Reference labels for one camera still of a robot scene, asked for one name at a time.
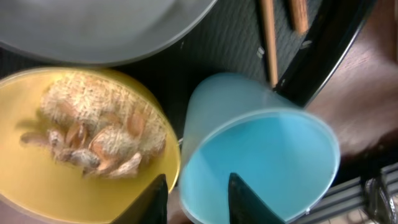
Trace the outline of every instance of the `wooden handle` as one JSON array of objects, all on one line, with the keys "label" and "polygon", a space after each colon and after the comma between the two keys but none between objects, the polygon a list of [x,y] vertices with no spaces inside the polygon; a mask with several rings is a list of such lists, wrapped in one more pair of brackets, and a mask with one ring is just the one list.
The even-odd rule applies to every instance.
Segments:
[{"label": "wooden handle", "polygon": [[276,57],[274,3],[272,0],[261,0],[261,9],[266,38],[265,43],[267,45],[269,81],[271,86],[275,87],[278,83],[278,63]]},{"label": "wooden handle", "polygon": [[306,0],[290,0],[293,26],[298,34],[308,30],[307,2]]}]

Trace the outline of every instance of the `blue cup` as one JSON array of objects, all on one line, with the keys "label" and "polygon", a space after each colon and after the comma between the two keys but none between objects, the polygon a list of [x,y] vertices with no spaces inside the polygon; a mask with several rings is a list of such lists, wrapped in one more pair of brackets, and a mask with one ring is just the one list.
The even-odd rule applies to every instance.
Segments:
[{"label": "blue cup", "polygon": [[318,118],[260,83],[222,73],[188,106],[180,199],[195,223],[227,224],[232,172],[289,222],[314,206],[340,163],[338,140]]}]

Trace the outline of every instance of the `plate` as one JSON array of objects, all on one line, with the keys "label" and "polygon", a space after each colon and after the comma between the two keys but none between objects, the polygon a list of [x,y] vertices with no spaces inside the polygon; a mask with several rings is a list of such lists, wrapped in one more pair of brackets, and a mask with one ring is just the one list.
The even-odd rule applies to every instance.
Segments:
[{"label": "plate", "polygon": [[176,42],[215,2],[0,1],[0,42],[41,59],[92,65],[132,62]]},{"label": "plate", "polygon": [[19,137],[36,120],[42,93],[70,72],[80,71],[123,83],[159,109],[139,82],[114,71],[46,68],[13,75],[0,83],[0,198],[18,210],[63,223],[109,223],[120,215],[159,175],[166,174],[171,191],[180,171],[177,138],[167,122],[164,155],[134,179],[109,180],[81,176],[81,169],[55,163],[39,147],[22,147]]}]

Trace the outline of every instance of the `yellow bowl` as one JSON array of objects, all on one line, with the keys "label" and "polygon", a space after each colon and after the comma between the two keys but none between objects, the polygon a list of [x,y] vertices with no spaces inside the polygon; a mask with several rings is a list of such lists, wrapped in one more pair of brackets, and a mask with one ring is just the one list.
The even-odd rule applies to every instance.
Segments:
[{"label": "yellow bowl", "polygon": [[71,72],[118,82],[158,109],[153,94],[133,78],[110,70],[41,68],[0,82],[0,195],[8,204],[45,220],[63,223],[109,223],[159,175],[166,174],[169,192],[180,171],[177,138],[167,122],[164,156],[142,169],[135,179],[83,179],[77,167],[56,164],[45,149],[22,147],[19,137],[37,119],[42,93]]}]

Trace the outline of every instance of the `gray bowl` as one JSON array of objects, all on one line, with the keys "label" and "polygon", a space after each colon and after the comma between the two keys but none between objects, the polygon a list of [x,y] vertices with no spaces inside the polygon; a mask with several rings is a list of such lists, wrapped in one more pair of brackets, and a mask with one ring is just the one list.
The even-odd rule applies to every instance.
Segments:
[{"label": "gray bowl", "polygon": [[66,63],[133,62],[189,32],[216,0],[0,0],[0,43]]}]

